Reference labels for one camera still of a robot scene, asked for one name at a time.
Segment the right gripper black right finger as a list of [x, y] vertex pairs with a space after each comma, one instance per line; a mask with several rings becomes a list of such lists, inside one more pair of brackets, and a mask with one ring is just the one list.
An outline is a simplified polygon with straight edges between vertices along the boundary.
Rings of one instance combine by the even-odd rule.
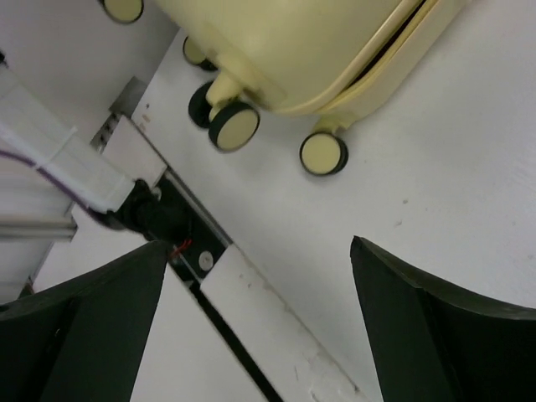
[[385, 401], [533, 401], [535, 310], [479, 295], [362, 237], [353, 278]]

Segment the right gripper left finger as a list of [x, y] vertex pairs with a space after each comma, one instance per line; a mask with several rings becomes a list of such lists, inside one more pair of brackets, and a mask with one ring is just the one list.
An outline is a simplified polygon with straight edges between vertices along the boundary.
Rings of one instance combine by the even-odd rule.
[[128, 401], [168, 262], [145, 244], [1, 306], [3, 401]]

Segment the yellow hard-shell suitcase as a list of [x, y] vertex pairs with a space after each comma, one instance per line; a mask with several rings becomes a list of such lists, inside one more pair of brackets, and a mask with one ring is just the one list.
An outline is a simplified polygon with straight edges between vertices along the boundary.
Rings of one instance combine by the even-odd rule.
[[343, 170], [340, 132], [400, 87], [462, 1], [161, 1], [185, 33], [183, 57], [215, 78], [188, 115], [221, 152], [245, 146], [260, 111], [317, 116], [299, 150], [314, 176]]

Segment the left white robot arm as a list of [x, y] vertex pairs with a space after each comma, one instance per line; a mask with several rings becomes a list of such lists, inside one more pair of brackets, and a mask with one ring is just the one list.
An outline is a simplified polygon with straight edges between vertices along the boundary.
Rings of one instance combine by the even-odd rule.
[[6, 66], [1, 68], [1, 138], [15, 158], [68, 194], [92, 219], [147, 240], [190, 240], [188, 213], [164, 205], [141, 178], [114, 166], [63, 123]]

